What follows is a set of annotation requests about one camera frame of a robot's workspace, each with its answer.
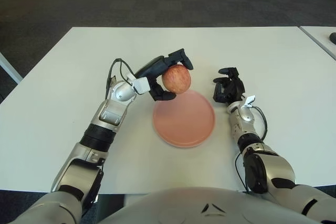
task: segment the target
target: apple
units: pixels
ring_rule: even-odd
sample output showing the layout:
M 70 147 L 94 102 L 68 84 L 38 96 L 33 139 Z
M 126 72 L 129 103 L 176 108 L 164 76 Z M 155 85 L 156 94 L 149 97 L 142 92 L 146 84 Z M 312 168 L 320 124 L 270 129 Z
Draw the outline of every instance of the apple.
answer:
M 173 65 L 162 75 L 163 85 L 175 94 L 188 90 L 191 78 L 188 69 L 183 65 Z

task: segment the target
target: wire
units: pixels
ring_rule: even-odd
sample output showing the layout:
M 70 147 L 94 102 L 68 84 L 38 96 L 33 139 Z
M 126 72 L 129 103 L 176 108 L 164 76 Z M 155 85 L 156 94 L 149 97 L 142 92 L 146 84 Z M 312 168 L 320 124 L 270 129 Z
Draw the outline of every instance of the wire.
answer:
M 259 114 L 261 115 L 262 117 L 262 120 L 264 121 L 264 125 L 265 125 L 265 131 L 264 131 L 264 134 L 262 135 L 261 137 L 261 140 L 264 141 L 266 135 L 267 135 L 267 131 L 268 131 L 268 126 L 267 126 L 267 120 L 266 120 L 266 117 L 264 115 L 264 113 L 262 112 L 261 108 L 257 107 L 257 106 L 252 106 L 253 109 L 257 110 L 259 112 Z
M 241 176 L 240 176 L 240 174 L 239 174 L 239 171 L 238 171 L 238 168 L 237 168 L 237 160 L 238 160 L 238 158 L 239 158 L 240 155 L 241 155 L 241 153 L 239 153 L 239 154 L 237 155 L 236 160 L 235 160 L 236 172 L 237 172 L 237 174 L 238 174 L 238 176 L 239 176 L 239 179 L 240 179 L 241 183 L 243 184 L 245 190 L 248 192 L 247 186 L 246 186 L 246 184 L 243 182 L 243 179 L 241 178 Z
M 132 69 L 130 68 L 130 66 L 121 58 L 117 58 L 113 61 L 112 65 L 110 66 L 110 70 L 109 70 L 109 74 L 107 76 L 107 80 L 106 80 L 106 92 L 105 92 L 105 99 L 107 99 L 107 96 L 109 94 L 109 89 L 110 89 L 110 85 L 111 85 L 111 81 L 112 81 L 112 77 L 111 77 L 111 74 L 112 74 L 112 69 L 113 69 L 113 66 L 117 63 L 117 62 L 120 62 L 120 75 L 121 75 L 121 78 L 128 83 L 128 85 L 132 86 L 131 83 L 129 83 L 126 78 L 123 76 L 122 74 L 122 71 L 121 71 L 121 67 L 122 67 L 122 64 L 124 63 L 126 65 L 126 67 L 128 68 L 128 70 L 131 72 L 132 75 L 134 75 Z

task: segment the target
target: pink plate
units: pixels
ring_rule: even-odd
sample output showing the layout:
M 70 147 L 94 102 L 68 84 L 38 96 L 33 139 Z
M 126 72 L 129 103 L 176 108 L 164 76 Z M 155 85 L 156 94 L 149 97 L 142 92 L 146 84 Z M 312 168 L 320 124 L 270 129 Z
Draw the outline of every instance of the pink plate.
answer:
M 194 147 L 210 136 L 215 126 L 215 113 L 204 96 L 188 90 L 174 100 L 156 102 L 153 125 L 167 143 Z

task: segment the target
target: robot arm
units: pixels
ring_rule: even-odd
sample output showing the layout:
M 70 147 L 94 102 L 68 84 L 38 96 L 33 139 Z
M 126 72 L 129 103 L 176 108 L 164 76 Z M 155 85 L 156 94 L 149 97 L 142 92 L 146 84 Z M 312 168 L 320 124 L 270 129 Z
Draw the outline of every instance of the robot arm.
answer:
M 106 99 L 57 174 L 51 193 L 43 196 L 13 223 L 78 224 L 82 212 L 90 209 L 98 194 L 103 178 L 102 166 L 126 116 L 128 106 L 137 94 L 147 91 L 154 100 L 174 99 L 176 94 L 164 91 L 156 82 L 156 78 L 178 62 L 188 69 L 193 69 L 184 49 L 173 52 L 166 58 L 155 58 L 136 74 L 130 69 L 131 73 L 127 75 L 127 79 L 121 73 L 122 81 L 117 81 L 115 76 L 110 77 L 111 67 L 107 79 Z
M 306 185 L 295 184 L 290 164 L 263 142 L 254 129 L 250 109 L 255 96 L 245 89 L 236 68 L 221 69 L 228 77 L 216 78 L 214 100 L 228 103 L 232 135 L 242 154 L 247 186 L 252 192 L 321 223 L 335 223 L 336 199 Z

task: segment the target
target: gray carpet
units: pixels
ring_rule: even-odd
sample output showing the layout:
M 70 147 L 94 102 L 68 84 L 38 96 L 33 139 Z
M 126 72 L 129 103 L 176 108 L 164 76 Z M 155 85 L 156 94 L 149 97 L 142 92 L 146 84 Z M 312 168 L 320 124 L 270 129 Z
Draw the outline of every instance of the gray carpet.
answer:
M 24 77 L 73 26 L 336 26 L 336 0 L 0 0 L 0 52 Z M 0 95 L 15 82 L 0 68 Z M 324 188 L 335 196 L 335 187 Z M 0 191 L 0 224 L 39 194 Z M 92 223 L 95 208 L 86 223 Z

